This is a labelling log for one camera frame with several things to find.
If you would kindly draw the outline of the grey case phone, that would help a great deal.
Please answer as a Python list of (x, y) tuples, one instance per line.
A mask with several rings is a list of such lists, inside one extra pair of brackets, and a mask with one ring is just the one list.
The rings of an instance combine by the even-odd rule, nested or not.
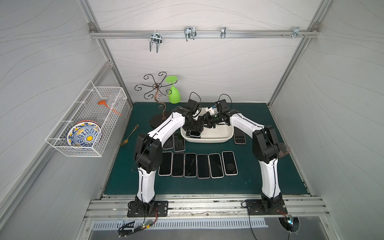
[(190, 135), (191, 138), (200, 139), (201, 135), (202, 135), (202, 132), (190, 130), (189, 131), (189, 135)]

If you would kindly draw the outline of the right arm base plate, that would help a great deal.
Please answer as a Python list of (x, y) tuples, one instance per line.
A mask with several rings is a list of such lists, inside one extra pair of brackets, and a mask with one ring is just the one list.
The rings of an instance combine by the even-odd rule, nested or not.
[(264, 215), (288, 215), (288, 210), (285, 202), (282, 199), (251, 199), (245, 200), (242, 203), (250, 216), (264, 216)]

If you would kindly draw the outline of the pale green case phone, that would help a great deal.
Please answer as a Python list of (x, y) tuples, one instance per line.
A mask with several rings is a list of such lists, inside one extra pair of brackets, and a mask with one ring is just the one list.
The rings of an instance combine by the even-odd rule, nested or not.
[(173, 134), (174, 138), (174, 151), (175, 152), (184, 152), (186, 150), (185, 139), (182, 136), (181, 132), (175, 132)]

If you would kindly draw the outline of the white plastic storage box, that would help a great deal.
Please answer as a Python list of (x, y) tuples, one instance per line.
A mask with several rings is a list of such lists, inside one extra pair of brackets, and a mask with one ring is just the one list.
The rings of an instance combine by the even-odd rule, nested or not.
[[(204, 116), (204, 114), (207, 114), (207, 112), (205, 108), (202, 108), (202, 111), (199, 116)], [(191, 143), (224, 143), (230, 138), (232, 138), (232, 136), (234, 135), (234, 127), (232, 125), (217, 125), (215, 128), (204, 127), (200, 139), (188, 137), (184, 130), (184, 125), (180, 128), (180, 131), (186, 141)]]

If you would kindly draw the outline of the mint green case phone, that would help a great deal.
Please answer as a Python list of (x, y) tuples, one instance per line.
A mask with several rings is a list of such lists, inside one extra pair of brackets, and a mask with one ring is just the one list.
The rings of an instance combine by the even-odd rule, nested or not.
[(197, 154), (185, 154), (185, 169), (184, 176), (186, 178), (195, 178), (197, 176)]

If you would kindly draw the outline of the light pink case phone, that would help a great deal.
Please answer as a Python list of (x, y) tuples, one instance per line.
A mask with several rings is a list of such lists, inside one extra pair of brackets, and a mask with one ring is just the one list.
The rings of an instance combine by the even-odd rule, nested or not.
[(159, 167), (159, 176), (170, 176), (172, 173), (173, 153), (163, 152), (163, 159)]

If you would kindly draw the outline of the dark pink case phone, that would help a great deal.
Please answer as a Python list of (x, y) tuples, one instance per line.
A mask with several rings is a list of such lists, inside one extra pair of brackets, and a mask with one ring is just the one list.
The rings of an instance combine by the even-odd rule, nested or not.
[(227, 176), (236, 176), (238, 174), (238, 168), (234, 152), (224, 151), (222, 152), (222, 158), (225, 174)]

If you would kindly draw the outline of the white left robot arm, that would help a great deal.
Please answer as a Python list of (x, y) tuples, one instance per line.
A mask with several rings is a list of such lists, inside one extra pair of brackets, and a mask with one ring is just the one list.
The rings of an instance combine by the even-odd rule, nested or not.
[(139, 174), (139, 188), (135, 198), (137, 205), (150, 212), (155, 202), (156, 172), (163, 160), (163, 145), (184, 125), (194, 125), (199, 107), (176, 107), (157, 128), (138, 135), (135, 146), (135, 166)]

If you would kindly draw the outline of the rose case phone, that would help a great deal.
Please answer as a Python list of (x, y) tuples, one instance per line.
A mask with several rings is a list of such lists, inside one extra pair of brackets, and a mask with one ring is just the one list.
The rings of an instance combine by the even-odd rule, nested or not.
[(174, 153), (173, 154), (173, 164), (172, 164), (172, 177), (183, 177), (185, 170), (185, 154), (184, 153)]

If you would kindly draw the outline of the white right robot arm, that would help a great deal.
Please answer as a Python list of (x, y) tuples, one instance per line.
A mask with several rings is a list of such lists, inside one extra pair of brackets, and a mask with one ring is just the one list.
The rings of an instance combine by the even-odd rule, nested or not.
[(259, 161), (262, 174), (262, 200), (270, 208), (283, 202), (278, 178), (279, 140), (272, 126), (258, 124), (236, 110), (203, 115), (206, 125), (225, 123), (234, 126), (252, 138), (252, 150)]

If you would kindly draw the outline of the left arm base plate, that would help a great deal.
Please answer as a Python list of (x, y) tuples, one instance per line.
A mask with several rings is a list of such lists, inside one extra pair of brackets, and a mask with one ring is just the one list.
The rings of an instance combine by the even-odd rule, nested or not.
[(140, 200), (135, 200), (128, 203), (127, 217), (167, 217), (168, 208), (168, 201), (152, 201), (147, 204)]

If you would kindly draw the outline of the cream case phone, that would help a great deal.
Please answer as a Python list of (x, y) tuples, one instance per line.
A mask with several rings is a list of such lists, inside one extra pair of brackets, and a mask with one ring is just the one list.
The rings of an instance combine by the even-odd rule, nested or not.
[(209, 154), (209, 165), (211, 177), (213, 179), (219, 179), (224, 177), (223, 164), (220, 154)]

